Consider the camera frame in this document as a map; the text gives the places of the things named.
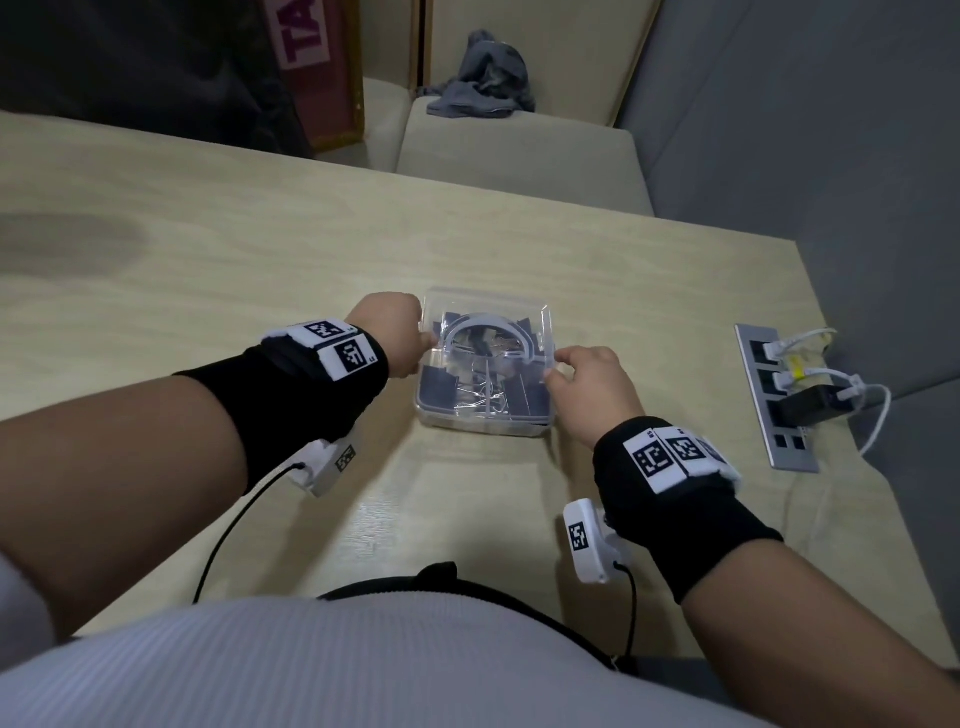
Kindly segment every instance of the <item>white sensor device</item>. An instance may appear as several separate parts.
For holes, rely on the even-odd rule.
[[[606,584],[618,574],[613,562],[627,565],[623,539],[604,523],[603,509],[589,498],[568,503],[564,508],[566,537],[573,553],[573,568],[584,584]]]
[[[287,477],[311,496],[320,497],[333,487],[353,462],[358,442],[356,429],[333,443],[314,440],[288,457],[279,469],[303,463],[304,468],[290,471]]]

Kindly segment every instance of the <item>gray cloth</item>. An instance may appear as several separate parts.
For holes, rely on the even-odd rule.
[[[465,596],[187,607],[53,645],[46,609],[0,557],[0,725],[758,726],[621,675],[563,635]]]
[[[502,119],[514,111],[536,111],[527,65],[516,48],[489,31],[473,31],[460,72],[445,84],[424,86],[418,96],[440,96],[427,113],[449,119]]]

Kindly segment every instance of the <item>clear plastic box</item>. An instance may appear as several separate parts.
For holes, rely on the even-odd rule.
[[[425,425],[536,437],[553,424],[543,384],[554,366],[546,303],[432,288],[421,327],[440,340],[420,362],[415,405]]]

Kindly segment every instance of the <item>white cushion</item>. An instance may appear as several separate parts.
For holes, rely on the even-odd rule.
[[[395,84],[364,79],[363,101],[366,114],[363,143],[323,152],[316,159],[378,172],[395,172],[410,115],[410,92]]]
[[[629,132],[524,111],[444,119],[434,98],[414,102],[399,174],[653,216]]]

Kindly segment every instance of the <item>black cable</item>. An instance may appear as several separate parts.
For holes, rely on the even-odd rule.
[[[283,476],[288,474],[290,471],[301,471],[304,468],[306,468],[306,465],[304,465],[303,463],[294,463],[288,468],[284,468],[282,471],[274,475],[274,477],[270,478],[270,482],[267,483],[265,486],[263,486],[259,491],[257,491],[256,495],[250,499],[250,502],[243,507],[243,510],[240,511],[240,513],[237,514],[237,517],[233,519],[233,521],[230,523],[229,526],[227,526],[227,530],[224,531],[224,535],[220,537],[220,541],[217,542],[217,545],[213,548],[212,553],[210,553],[210,558],[206,560],[206,566],[204,567],[204,574],[200,577],[200,584],[197,585],[197,593],[193,595],[194,604],[200,601],[200,594],[204,590],[206,577],[208,574],[210,574],[210,567],[213,566],[213,560],[217,558],[217,552],[220,550],[220,546],[222,546],[224,544],[224,541],[227,540],[227,536],[230,535],[230,531],[233,530],[233,527],[240,522],[240,519],[242,519],[244,517],[244,514],[251,509],[251,506],[253,506],[253,504],[256,503],[257,499],[260,496],[262,496],[264,493],[266,493],[268,490],[270,490],[270,486],[272,486],[274,483],[276,483],[278,480],[280,480]]]
[[[633,606],[631,607],[632,613],[630,615],[630,632],[627,635],[627,650],[623,653],[624,657],[630,657],[630,653],[634,651],[634,634],[636,632],[636,582],[634,580],[634,575],[623,564],[619,564],[614,561],[613,568],[617,571],[623,571],[625,574],[627,574],[627,576],[630,577],[630,591],[633,595]]]

